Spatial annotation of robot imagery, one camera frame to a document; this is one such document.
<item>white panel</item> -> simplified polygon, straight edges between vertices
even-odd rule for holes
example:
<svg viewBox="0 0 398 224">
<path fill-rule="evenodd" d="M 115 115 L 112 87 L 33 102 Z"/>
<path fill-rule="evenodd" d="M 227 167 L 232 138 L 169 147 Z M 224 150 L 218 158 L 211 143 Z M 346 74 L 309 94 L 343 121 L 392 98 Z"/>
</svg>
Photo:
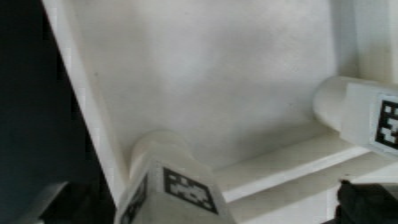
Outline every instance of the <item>white panel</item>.
<svg viewBox="0 0 398 224">
<path fill-rule="evenodd" d="M 124 151 L 172 129 L 218 168 L 323 132 L 311 97 L 339 71 L 330 1 L 73 4 Z"/>
</svg>

